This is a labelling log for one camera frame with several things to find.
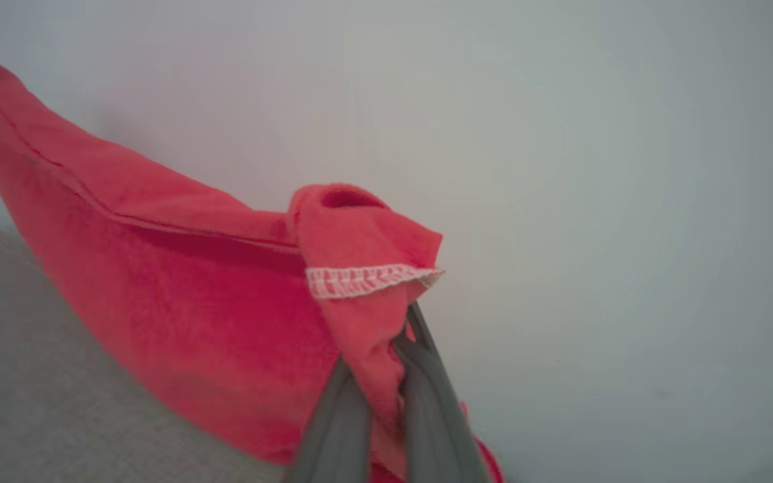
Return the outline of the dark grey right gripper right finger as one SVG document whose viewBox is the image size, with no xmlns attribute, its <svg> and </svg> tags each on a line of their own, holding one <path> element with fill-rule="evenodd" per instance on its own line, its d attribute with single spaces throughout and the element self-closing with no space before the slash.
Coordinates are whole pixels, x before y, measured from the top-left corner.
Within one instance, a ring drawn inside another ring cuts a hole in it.
<svg viewBox="0 0 773 483">
<path fill-rule="evenodd" d="M 404 430 L 409 482 L 491 482 L 418 303 L 393 340 L 405 376 Z"/>
</svg>

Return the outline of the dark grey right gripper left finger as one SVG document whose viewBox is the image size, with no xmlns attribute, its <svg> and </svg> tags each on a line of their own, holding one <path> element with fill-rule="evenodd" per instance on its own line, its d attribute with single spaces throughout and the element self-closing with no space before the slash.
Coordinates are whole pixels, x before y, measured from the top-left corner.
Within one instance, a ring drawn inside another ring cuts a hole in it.
<svg viewBox="0 0 773 483">
<path fill-rule="evenodd" d="M 368 482 L 372 409 L 338 358 L 303 432 L 285 482 Z"/>
</svg>

